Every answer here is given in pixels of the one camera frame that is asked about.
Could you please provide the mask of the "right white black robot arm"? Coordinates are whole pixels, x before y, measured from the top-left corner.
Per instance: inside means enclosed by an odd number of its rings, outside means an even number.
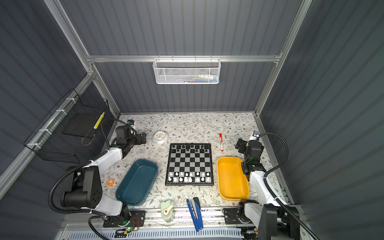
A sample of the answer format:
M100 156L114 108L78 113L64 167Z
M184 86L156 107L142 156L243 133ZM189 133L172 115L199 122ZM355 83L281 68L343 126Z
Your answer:
M261 163L265 149L260 139L264 136L280 139L285 147L285 156L277 166L266 170ZM243 174L248 177L250 187L258 193L259 200L244 200L240 217L253 223L257 228L257 240L299 240L304 230L313 240L319 237L301 220L297 208L290 206L271 186L268 176L282 167L289 156L289 148L285 140L275 133L254 131L248 141L238 139L236 149L244 155L241 163Z

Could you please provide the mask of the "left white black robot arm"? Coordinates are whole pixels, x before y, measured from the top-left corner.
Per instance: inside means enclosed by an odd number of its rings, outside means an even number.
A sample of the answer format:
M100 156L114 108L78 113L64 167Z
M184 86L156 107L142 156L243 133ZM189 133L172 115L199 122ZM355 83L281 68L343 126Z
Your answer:
M112 165L123 159L135 145L147 142L147 134L137 133L135 121L123 122L116 127L116 138L107 142L107 149L96 159L70 167L51 188L49 207L61 214L90 213L115 217L121 214L123 203L103 194L101 176Z

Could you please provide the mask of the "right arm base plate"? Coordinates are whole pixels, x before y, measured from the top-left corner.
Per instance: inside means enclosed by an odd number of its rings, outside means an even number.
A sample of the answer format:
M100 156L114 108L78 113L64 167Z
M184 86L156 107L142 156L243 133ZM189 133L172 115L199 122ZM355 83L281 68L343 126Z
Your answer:
M240 208L224 208L222 210L225 223L228 224L248 224L250 220L245 216L244 210Z

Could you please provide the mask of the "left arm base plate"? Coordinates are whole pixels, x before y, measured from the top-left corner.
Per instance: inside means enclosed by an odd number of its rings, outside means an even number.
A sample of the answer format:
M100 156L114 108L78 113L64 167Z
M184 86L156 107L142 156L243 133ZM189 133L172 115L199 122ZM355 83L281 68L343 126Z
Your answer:
M107 217L104 220L104 228L114 228L114 227L135 227L139 228L144 225L146 216L146 211L138 210L124 210L118 216Z

